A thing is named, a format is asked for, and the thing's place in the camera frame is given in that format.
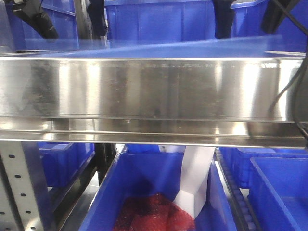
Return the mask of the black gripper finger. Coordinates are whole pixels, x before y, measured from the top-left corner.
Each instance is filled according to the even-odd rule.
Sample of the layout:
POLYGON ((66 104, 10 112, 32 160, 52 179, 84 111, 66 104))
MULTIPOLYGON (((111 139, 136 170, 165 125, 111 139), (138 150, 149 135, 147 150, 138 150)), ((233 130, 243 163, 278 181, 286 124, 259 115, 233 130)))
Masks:
POLYGON ((231 9, 233 0, 213 0, 215 13, 215 38, 227 39, 231 37, 231 27, 235 12, 231 9))
POLYGON ((277 31, 284 17, 282 10, 276 3, 273 0, 269 0, 261 22, 262 31, 266 34, 273 34, 277 31))
POLYGON ((90 0, 90 4, 87 7, 87 13, 91 20, 93 33, 96 39, 101 39, 108 31, 104 15, 104 1, 90 0))
POLYGON ((42 38, 59 37, 49 15, 42 8, 41 0, 12 0, 12 2, 12 13, 31 26, 42 38))

